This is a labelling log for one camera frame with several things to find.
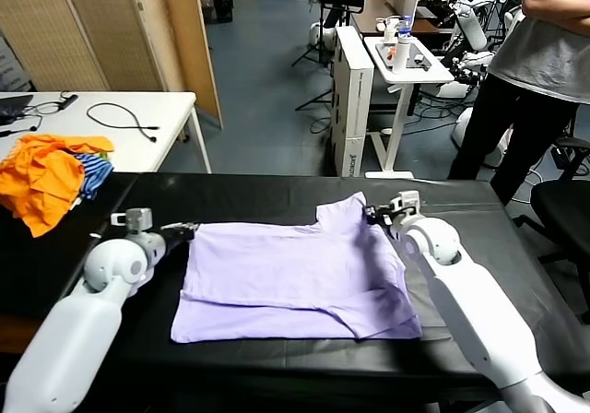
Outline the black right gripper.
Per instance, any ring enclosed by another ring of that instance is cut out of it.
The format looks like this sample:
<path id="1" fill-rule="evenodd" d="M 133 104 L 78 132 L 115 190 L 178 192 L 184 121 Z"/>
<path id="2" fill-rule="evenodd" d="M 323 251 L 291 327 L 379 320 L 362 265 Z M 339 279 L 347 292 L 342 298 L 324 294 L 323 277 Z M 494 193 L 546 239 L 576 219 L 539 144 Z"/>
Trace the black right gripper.
<path id="1" fill-rule="evenodd" d="M 402 219 L 401 206 L 366 206 L 366 221 L 369 225 L 379 225 L 389 236 L 396 236 Z"/>

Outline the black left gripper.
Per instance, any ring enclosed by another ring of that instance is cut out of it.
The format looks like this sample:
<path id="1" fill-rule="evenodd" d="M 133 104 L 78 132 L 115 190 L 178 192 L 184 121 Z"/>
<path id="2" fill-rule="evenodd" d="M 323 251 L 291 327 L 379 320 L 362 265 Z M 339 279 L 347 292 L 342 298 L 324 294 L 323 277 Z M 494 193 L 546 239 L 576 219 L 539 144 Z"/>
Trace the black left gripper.
<path id="1" fill-rule="evenodd" d="M 166 252 L 172 252 L 176 247 L 195 238 L 196 222 L 175 222 L 161 227 L 159 235 L 165 241 Z"/>

